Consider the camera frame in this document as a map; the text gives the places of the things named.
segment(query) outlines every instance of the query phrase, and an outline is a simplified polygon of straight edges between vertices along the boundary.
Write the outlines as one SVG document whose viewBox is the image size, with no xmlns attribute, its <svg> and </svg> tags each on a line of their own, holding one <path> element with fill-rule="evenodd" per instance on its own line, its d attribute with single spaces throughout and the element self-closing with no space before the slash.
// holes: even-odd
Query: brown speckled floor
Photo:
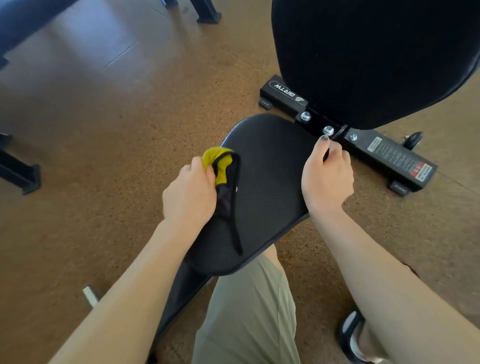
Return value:
<svg viewBox="0 0 480 364">
<path fill-rule="evenodd" d="M 39 163 L 29 196 L 0 180 L 0 362 L 44 363 L 89 312 L 162 216 L 161 192 L 194 154 L 262 112 L 278 72 L 270 0 L 215 0 L 223 19 L 198 25 L 188 0 L 79 0 L 8 55 L 0 132 Z M 480 324 L 480 75 L 441 103 L 382 131 L 423 130 L 417 151 L 440 165 L 401 199 L 353 161 L 347 212 L 382 246 Z M 297 305 L 304 363 L 346 363 L 333 337 L 353 302 L 310 221 L 278 243 Z M 191 357 L 212 286 L 159 344 L 163 363 Z"/>
</svg>

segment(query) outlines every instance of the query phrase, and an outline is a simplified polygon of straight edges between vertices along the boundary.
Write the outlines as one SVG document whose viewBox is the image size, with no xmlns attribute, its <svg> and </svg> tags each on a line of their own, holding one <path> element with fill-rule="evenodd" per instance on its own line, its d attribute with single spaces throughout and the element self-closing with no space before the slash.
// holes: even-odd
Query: left hand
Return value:
<svg viewBox="0 0 480 364">
<path fill-rule="evenodd" d="M 192 164 L 184 166 L 177 179 L 163 191 L 162 199 L 165 221 L 191 232 L 195 239 L 215 211 L 215 173 L 212 166 L 208 166 L 205 172 L 202 159 L 194 157 Z"/>
</svg>

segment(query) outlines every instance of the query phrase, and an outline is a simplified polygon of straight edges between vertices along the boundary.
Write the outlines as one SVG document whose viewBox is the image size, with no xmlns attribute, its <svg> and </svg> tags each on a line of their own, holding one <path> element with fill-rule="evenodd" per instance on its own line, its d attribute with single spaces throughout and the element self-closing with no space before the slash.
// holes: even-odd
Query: shorts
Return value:
<svg viewBox="0 0 480 364">
<path fill-rule="evenodd" d="M 287 277 L 260 255 L 215 286 L 193 364 L 300 363 Z"/>
</svg>

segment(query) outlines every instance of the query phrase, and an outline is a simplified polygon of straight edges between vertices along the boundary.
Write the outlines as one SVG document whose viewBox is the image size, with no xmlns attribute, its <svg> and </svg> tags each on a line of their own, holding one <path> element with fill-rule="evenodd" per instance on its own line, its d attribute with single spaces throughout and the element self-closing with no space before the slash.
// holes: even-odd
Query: brtw logo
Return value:
<svg viewBox="0 0 480 364">
<path fill-rule="evenodd" d="M 299 103 L 302 106 L 307 106 L 307 100 L 303 97 L 298 96 L 295 92 L 292 92 L 288 87 L 285 85 L 279 84 L 277 81 L 271 81 L 269 83 L 270 87 L 278 92 L 281 92 L 285 96 L 288 96 L 293 101 Z"/>
</svg>

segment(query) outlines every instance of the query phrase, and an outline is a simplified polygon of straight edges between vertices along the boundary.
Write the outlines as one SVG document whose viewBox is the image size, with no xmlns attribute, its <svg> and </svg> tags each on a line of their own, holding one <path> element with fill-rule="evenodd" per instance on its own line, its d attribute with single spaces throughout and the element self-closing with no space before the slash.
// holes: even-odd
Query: hand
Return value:
<svg viewBox="0 0 480 364">
<path fill-rule="evenodd" d="M 213 215 L 216 206 L 215 173 L 212 166 L 204 171 L 202 159 L 195 157 L 163 191 L 163 215 L 175 228 L 198 236 Z"/>
<path fill-rule="evenodd" d="M 328 149 L 330 152 L 324 162 Z M 310 212 L 341 209 L 346 198 L 353 194 L 350 154 L 327 135 L 320 137 L 303 167 L 301 189 Z"/>
</svg>

